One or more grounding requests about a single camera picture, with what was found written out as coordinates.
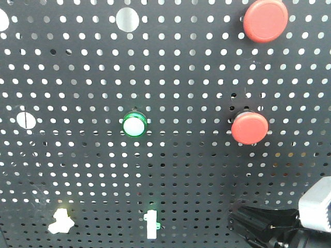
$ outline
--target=red push button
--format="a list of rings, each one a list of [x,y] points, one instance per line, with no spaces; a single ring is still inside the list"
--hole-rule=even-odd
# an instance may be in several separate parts
[[[244,112],[235,118],[231,132],[239,143],[252,145],[267,135],[268,121],[258,113]]]
[[[285,30],[289,14],[281,0],[257,0],[244,17],[244,31],[258,43],[277,39]]]

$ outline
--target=green light ring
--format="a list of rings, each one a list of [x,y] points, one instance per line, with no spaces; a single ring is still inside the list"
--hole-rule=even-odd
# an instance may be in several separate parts
[[[129,118],[138,118],[138,119],[140,119],[140,120],[144,123],[144,131],[143,131],[140,135],[132,136],[132,135],[128,134],[128,133],[125,131],[125,129],[124,129],[124,123],[125,123],[125,121],[126,121],[127,119],[129,119]],[[146,132],[146,130],[147,130],[147,119],[146,119],[146,116],[145,116],[143,113],[140,113],[140,112],[138,112],[138,111],[132,111],[132,112],[127,113],[127,114],[123,117],[122,130],[123,130],[123,132],[124,132],[126,135],[128,135],[128,136],[130,136],[130,137],[139,137],[139,136],[143,135],[143,134]]]

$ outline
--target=white connector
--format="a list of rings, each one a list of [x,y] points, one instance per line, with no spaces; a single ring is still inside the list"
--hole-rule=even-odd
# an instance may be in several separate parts
[[[67,234],[71,227],[74,226],[73,220],[68,216],[67,209],[59,208],[53,215],[56,222],[48,226],[48,231],[52,234],[63,233]]]
[[[331,177],[323,177],[299,200],[301,224],[305,228],[331,233]]]
[[[147,239],[156,239],[156,230],[160,229],[160,223],[156,221],[156,218],[156,210],[149,210],[144,214],[144,220],[147,221]]]

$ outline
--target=large hole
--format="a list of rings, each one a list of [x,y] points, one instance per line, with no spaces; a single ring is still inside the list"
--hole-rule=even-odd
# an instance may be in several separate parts
[[[0,9],[0,32],[5,31],[9,27],[9,18],[7,14]]]
[[[132,8],[122,8],[116,14],[116,24],[124,32],[133,32],[139,26],[139,16]]]
[[[17,123],[24,129],[32,129],[36,126],[36,118],[28,112],[20,112],[16,117]]]

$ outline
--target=green indicator light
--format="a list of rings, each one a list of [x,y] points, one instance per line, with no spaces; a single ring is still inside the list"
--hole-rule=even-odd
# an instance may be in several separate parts
[[[123,118],[122,127],[128,136],[141,136],[147,129],[146,116],[138,111],[129,112]]]

